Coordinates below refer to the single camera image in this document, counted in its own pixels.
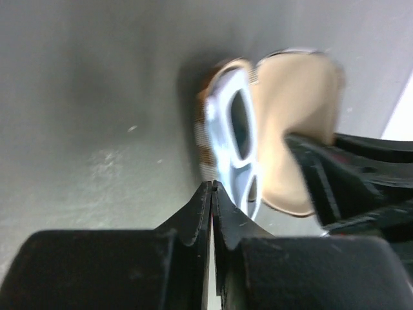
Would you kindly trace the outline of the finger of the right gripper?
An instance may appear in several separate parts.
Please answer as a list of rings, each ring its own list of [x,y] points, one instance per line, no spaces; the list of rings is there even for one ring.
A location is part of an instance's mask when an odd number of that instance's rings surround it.
[[[357,168],[384,165],[412,168],[412,142],[336,134],[332,157]]]
[[[412,223],[412,168],[357,168],[336,161],[332,145],[284,137],[302,172],[321,226],[330,232]]]

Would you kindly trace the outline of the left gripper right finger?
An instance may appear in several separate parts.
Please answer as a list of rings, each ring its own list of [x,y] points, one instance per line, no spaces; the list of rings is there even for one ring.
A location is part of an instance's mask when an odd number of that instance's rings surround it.
[[[381,238],[273,236],[218,181],[211,207],[223,309],[412,308],[412,278]]]

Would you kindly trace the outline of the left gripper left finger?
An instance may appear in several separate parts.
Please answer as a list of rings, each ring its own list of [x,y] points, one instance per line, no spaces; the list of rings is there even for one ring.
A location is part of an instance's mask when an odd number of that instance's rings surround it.
[[[206,309],[212,184],[151,230],[32,234],[1,285],[2,309]]]

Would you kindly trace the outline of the plaid glasses case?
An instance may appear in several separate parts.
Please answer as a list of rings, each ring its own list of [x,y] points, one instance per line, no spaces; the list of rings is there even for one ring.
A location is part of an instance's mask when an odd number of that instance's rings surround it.
[[[199,169],[205,181],[217,180],[216,160],[205,129],[205,104],[217,79],[226,71],[247,72],[257,129],[257,162],[261,169],[261,204],[295,217],[314,213],[299,165],[284,137],[304,135],[324,145],[334,131],[345,74],[324,52],[288,48],[258,63],[243,57],[226,59],[204,78],[197,94],[194,136]]]

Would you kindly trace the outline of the white sunglasses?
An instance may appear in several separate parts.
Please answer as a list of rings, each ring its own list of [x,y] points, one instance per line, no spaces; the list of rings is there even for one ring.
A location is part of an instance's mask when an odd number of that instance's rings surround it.
[[[261,169],[247,72],[241,68],[224,72],[206,97],[204,111],[217,180],[232,203],[254,220],[261,204]]]

